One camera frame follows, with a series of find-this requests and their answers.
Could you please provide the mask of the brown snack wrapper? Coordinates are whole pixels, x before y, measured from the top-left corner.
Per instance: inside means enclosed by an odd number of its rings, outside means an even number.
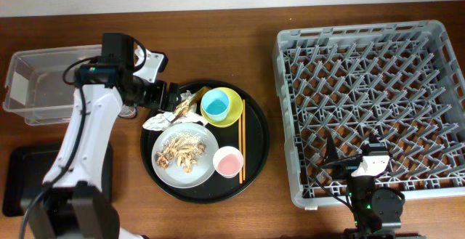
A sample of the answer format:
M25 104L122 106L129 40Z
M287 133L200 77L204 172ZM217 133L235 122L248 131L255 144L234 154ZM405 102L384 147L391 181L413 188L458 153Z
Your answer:
M203 86L200 90L196 91L195 93L186 92L185 98L178 104L178 106L174 110L174 119L170 121L170 123L174 123L182 116L185 116L189 112L190 108L193 105L197 104L199 101L201 101L204 94L207 93L209 90L211 90L210 87Z

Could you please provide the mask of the white napkin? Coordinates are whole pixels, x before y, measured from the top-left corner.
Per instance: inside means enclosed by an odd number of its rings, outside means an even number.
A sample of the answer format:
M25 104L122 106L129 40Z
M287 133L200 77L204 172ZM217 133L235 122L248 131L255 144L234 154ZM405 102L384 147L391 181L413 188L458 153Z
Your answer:
M185 98L186 92L181 94L181 101L183 101L183 99ZM203 116L196 113L197 104L193 105L185 116L182 116L174 123L170 123L170 121L174 119L174 111L162 112L157 114L156 116L152 116L149 119L147 119L146 122L144 122L144 124L142 125L142 127L143 129L149 131L165 131L169 127L180 123L200 123L202 126L205 126L208 122Z

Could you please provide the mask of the pink cup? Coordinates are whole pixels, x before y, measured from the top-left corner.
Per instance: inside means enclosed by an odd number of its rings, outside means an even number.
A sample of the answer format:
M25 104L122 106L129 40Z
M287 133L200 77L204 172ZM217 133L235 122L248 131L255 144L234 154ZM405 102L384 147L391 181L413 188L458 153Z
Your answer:
M218 174L224 178L233 178L240 170L239 149L232 146L224 146L215 152L213 166Z

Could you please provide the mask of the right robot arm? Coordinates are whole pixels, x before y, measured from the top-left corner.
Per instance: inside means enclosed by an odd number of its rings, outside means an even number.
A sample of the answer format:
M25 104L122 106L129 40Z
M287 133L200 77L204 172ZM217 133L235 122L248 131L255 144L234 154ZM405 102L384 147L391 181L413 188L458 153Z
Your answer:
M377 187L376 178L387 169L391 155L385 144L368 135L362 153L340 158L332 137L326 140L323 169L331 170L331 178L347 183L346 198L355 220L355 228L346 229L343 238L395 238L401 228L405 196L390 187Z

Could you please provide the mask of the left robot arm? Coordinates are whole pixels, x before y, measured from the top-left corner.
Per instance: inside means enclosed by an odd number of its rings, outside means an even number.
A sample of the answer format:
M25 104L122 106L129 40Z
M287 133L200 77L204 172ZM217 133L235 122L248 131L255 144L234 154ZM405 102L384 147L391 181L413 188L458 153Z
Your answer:
M104 48L68 66L74 104L59 153L42 191L22 204L19 236L135 238L102 192L102 170L113 125L123 106L173 110L180 97L157 80L168 57L143 46Z

